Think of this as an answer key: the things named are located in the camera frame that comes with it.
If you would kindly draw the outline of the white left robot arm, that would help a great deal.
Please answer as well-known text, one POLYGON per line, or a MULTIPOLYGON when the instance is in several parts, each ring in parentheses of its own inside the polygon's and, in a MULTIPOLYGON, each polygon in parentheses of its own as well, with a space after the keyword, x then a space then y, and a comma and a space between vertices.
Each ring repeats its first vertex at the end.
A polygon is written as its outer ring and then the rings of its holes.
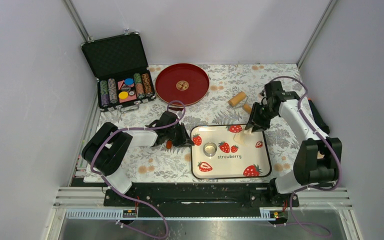
POLYGON ((118 128, 106 122, 83 147, 81 157, 88 162, 91 172, 98 174, 116 192, 116 199, 128 206, 134 202, 135 192, 131 189, 133 182, 121 167, 127 151, 167 142, 174 147, 194 146, 181 118, 166 110, 159 119, 144 127, 118 128))

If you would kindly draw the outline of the wooden dough roller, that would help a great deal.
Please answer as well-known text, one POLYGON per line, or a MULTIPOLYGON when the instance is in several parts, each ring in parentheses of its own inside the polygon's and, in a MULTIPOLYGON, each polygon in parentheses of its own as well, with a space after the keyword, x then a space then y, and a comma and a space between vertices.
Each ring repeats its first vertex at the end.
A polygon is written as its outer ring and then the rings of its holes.
POLYGON ((246 113, 251 114, 252 107, 248 104, 248 99, 249 97, 247 94, 243 91, 240 91, 230 100, 228 100, 227 103, 232 109, 242 109, 246 113))

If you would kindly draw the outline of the round cut dough wrapper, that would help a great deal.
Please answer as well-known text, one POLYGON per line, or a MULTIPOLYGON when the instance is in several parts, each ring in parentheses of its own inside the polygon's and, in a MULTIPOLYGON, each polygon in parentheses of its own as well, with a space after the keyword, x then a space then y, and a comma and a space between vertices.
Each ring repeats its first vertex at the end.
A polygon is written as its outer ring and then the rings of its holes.
POLYGON ((204 152, 207 156, 213 156, 216 153, 217 149, 213 146, 207 146, 204 148, 204 152))

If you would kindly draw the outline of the silver tape roll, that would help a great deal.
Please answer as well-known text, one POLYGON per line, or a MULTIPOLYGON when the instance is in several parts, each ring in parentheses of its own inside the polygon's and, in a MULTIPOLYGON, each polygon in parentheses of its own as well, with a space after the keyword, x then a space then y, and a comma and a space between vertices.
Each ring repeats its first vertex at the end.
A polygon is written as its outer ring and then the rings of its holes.
POLYGON ((209 158, 216 155, 217 149, 217 145, 213 142, 208 142, 203 146, 203 152, 209 158))

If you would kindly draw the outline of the square strawberry ceramic plate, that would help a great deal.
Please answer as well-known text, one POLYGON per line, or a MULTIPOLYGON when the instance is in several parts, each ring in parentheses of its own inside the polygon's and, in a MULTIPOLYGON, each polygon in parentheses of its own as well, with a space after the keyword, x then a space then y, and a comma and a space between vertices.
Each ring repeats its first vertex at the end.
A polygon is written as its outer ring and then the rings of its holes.
POLYGON ((263 178, 272 172, 266 136, 253 132, 248 145, 234 141, 234 135, 244 131, 244 124, 196 126, 190 136, 191 172, 198 179, 263 178), (213 157, 204 154, 204 145, 215 143, 213 157))

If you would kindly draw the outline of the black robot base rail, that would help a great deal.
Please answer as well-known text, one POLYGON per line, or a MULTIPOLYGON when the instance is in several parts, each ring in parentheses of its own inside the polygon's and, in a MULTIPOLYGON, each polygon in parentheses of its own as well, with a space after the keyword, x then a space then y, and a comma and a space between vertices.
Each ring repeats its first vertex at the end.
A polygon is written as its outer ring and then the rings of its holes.
POLYGON ((132 207, 151 209, 147 202, 159 211, 168 208, 216 208, 216 209, 279 209, 298 207, 298 197, 289 194, 274 196, 268 183, 134 183, 127 191, 128 198, 113 190, 105 192, 105 207, 132 207))

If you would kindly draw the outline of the round red lacquer tray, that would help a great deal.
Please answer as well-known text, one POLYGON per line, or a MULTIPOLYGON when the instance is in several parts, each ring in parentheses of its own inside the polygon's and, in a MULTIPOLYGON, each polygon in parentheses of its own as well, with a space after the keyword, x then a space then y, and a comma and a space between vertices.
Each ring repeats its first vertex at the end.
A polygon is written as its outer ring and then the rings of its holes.
POLYGON ((210 78, 197 65, 177 63, 166 67, 158 74, 154 87, 164 102, 177 100, 190 106, 205 97, 210 87, 210 78))

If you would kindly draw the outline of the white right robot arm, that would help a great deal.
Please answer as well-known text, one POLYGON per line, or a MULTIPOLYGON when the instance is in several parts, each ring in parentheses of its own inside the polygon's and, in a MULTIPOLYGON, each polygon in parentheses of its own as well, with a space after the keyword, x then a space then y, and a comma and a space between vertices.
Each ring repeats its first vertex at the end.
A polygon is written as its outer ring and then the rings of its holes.
POLYGON ((281 205, 287 194, 314 188, 327 191, 323 183, 335 182, 338 187, 342 177, 342 142, 325 133, 302 106, 305 98, 295 91, 283 89, 280 77, 264 86, 263 99, 252 105, 245 130, 264 132, 271 126, 271 120, 280 117, 286 121, 300 142, 300 147, 289 173, 270 181, 267 201, 273 206, 281 205))

